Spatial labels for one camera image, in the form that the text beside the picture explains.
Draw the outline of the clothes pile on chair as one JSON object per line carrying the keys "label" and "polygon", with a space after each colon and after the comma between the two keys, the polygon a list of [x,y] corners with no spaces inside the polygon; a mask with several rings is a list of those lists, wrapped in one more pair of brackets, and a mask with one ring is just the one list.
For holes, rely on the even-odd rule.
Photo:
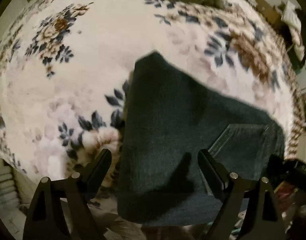
{"label": "clothes pile on chair", "polygon": [[279,34],[285,41],[293,70],[299,74],[306,70],[306,15],[291,1],[282,2],[278,9],[282,21]]}

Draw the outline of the green striped curtain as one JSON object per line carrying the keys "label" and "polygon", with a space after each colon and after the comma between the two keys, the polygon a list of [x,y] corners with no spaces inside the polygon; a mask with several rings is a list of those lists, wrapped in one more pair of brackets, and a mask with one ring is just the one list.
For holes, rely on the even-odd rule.
{"label": "green striped curtain", "polygon": [[16,208],[20,204],[17,186],[9,166],[0,166],[0,209]]}

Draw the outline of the dark blue denim jeans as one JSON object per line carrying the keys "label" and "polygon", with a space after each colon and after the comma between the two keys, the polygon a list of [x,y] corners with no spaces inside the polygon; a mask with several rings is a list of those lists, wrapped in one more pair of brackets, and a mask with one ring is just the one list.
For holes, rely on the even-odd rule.
{"label": "dark blue denim jeans", "polygon": [[207,89],[158,53],[136,61],[126,108],[117,210],[130,222],[181,226],[216,217],[221,202],[207,189],[200,150],[253,180],[270,156],[284,156],[284,132],[266,112]]}

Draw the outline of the white floral fleece blanket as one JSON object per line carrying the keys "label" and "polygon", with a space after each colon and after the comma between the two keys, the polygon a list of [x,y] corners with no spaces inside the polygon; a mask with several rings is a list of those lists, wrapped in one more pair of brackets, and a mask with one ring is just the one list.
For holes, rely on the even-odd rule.
{"label": "white floral fleece blanket", "polygon": [[33,0],[0,40],[0,158],[33,183],[104,147],[119,159],[135,62],[157,51],[199,83],[265,111],[295,158],[303,104],[282,38],[253,0]]}

